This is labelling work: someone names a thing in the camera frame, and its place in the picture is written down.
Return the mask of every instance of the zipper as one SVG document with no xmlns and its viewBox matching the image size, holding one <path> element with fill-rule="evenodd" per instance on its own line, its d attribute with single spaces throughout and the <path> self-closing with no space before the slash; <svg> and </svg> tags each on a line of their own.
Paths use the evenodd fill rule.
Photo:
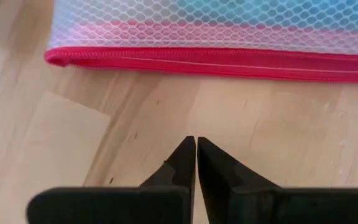
<svg viewBox="0 0 358 224">
<path fill-rule="evenodd" d="M 61 47 L 47 51 L 45 59 L 59 66 L 98 69 L 358 83 L 358 55 L 259 49 Z"/>
</svg>

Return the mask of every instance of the black plastic object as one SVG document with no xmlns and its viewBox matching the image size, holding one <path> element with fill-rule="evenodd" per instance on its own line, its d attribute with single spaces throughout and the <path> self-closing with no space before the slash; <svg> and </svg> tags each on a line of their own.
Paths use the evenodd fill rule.
<svg viewBox="0 0 358 224">
<path fill-rule="evenodd" d="M 358 189 L 283 189 L 206 138 L 198 172 L 210 224 L 358 223 Z"/>
<path fill-rule="evenodd" d="M 187 137 L 138 188 L 59 188 L 34 197 L 30 224 L 169 223 L 192 221 L 196 144 Z"/>
</svg>

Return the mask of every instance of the wood grain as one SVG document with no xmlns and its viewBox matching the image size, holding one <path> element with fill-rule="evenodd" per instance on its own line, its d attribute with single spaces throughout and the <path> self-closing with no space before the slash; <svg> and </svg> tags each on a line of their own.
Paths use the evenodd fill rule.
<svg viewBox="0 0 358 224">
<path fill-rule="evenodd" d="M 25 202 L 8 195 L 32 182 L 137 185 L 187 135 L 210 138 L 280 185 L 358 186 L 358 85 L 58 68 L 43 59 L 52 11 L 52 1 L 0 0 L 0 210 L 15 203 L 22 210 Z M 45 100 L 59 106 L 44 108 Z M 82 112 L 72 119 L 98 120 L 87 125 L 99 131 L 80 131 L 81 119 L 38 125 L 47 113 L 64 118 L 73 110 Z M 64 136 L 41 138 L 61 125 Z M 71 134 L 93 140 L 80 147 Z M 36 139 L 42 146 L 35 149 L 48 153 L 30 150 Z M 51 168 L 54 158 L 73 166 Z M 69 174 L 70 183 L 62 178 Z M 0 223 L 23 221 L 18 211 L 0 213 Z M 208 222 L 199 188 L 194 221 Z"/>
<path fill-rule="evenodd" d="M 20 151 L 7 164 L 9 171 L 0 186 L 0 223 L 24 223 L 28 201 L 41 191 L 83 185 L 109 119 L 99 111 L 45 94 Z"/>
</svg>

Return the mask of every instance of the wooden floor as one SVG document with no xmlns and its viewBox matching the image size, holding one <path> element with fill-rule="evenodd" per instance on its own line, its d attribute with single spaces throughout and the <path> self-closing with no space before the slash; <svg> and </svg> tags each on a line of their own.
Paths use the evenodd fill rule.
<svg viewBox="0 0 358 224">
<path fill-rule="evenodd" d="M 186 135 L 282 186 L 358 186 L 358 85 L 53 67 L 52 9 L 0 0 L 0 223 L 50 187 L 138 185 Z"/>
</svg>

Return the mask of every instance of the pencil case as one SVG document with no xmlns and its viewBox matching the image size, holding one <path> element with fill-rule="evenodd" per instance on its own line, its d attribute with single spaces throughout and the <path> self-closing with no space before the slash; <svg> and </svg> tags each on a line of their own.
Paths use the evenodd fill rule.
<svg viewBox="0 0 358 224">
<path fill-rule="evenodd" d="M 55 0 L 45 59 L 358 83 L 358 0 Z"/>
</svg>

